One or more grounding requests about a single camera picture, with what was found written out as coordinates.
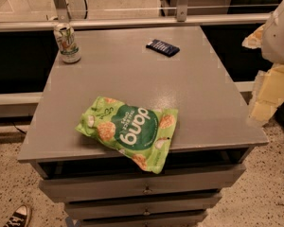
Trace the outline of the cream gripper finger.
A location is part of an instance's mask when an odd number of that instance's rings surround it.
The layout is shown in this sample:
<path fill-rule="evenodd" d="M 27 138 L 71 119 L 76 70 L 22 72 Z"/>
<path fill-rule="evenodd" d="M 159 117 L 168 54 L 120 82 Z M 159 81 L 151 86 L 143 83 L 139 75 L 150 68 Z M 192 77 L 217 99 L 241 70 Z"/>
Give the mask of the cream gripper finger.
<path fill-rule="evenodd" d="M 263 30 L 264 26 L 258 27 L 253 33 L 251 33 L 243 40 L 241 45 L 250 49 L 261 48 Z"/>
<path fill-rule="evenodd" d="M 249 103 L 249 123 L 266 124 L 284 103 L 284 64 L 274 63 L 267 72 L 259 71 Z"/>

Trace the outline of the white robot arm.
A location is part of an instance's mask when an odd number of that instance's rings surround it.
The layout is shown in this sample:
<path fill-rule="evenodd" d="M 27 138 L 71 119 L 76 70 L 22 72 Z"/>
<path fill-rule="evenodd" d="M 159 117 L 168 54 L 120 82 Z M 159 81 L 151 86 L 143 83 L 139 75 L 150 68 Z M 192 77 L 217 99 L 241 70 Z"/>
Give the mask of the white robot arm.
<path fill-rule="evenodd" d="M 284 103 L 284 0 L 271 13 L 266 23 L 246 37 L 242 46 L 261 49 L 262 58 L 273 65 L 255 78 L 247 122 L 265 125 Z"/>

